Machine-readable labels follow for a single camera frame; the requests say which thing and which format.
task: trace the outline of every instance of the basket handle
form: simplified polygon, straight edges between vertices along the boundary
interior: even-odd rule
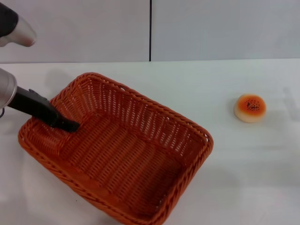
[[[130,91],[130,88],[123,84],[118,84],[118,88],[123,89],[124,91]]]

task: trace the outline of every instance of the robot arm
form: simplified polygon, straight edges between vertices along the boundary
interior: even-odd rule
[[[16,12],[0,3],[0,46],[9,42],[29,47],[36,41],[32,27]],[[0,109],[11,107],[32,115],[45,124],[74,132],[79,128],[75,121],[63,117],[50,102],[33,90],[25,90],[17,85],[14,75],[0,69]]]
[[[0,3],[0,47],[9,42],[30,47],[36,39],[32,27],[15,11]]]

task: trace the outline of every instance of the orange bun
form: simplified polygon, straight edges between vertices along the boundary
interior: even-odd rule
[[[256,123],[266,114],[267,106],[264,100],[252,94],[242,95],[235,104],[234,114],[241,121]]]

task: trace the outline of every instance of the white table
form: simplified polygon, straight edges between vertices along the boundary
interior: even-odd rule
[[[52,98],[83,72],[102,73],[185,115],[213,136],[166,225],[300,223],[300,60],[2,64],[19,86]],[[243,93],[261,95],[266,118],[233,115]],[[1,225],[117,225],[30,157],[17,142],[29,118],[0,119]]]

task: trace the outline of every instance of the wicker basket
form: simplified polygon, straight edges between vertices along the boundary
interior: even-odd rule
[[[88,202],[127,225],[160,225],[212,151],[194,122],[100,74],[85,73],[51,103],[75,133],[31,118],[21,146]]]

